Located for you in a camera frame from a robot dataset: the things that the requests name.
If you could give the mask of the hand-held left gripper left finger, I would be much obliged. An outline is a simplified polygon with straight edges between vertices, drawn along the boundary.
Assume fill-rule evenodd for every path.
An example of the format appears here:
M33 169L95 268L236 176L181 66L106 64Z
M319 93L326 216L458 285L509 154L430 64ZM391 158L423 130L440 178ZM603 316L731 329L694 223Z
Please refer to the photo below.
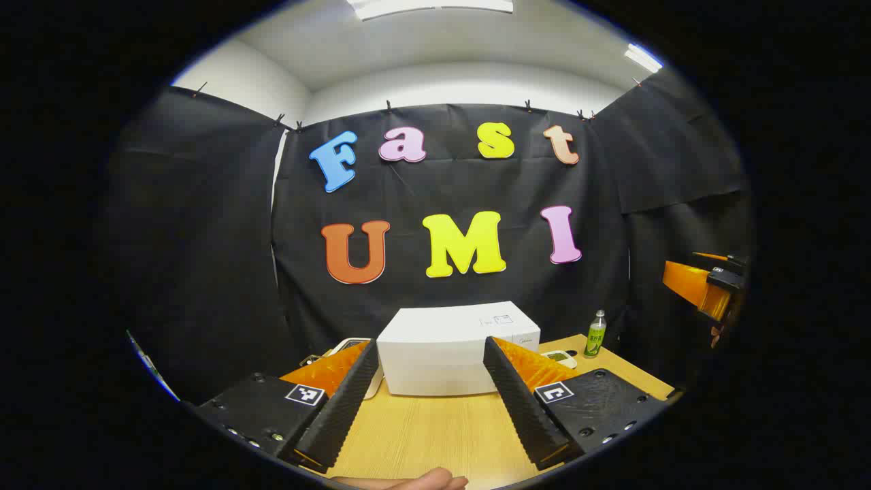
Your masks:
M194 412L259 452L324 474L378 368L377 346L364 340L285 376L253 373Z

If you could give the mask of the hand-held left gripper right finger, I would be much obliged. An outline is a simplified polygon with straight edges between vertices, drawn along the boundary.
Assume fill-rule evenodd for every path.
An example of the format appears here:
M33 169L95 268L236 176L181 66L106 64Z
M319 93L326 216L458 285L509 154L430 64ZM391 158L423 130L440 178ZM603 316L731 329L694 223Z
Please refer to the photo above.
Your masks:
M610 370L579 374L500 338L486 338L483 365L538 470L590 458L671 406Z

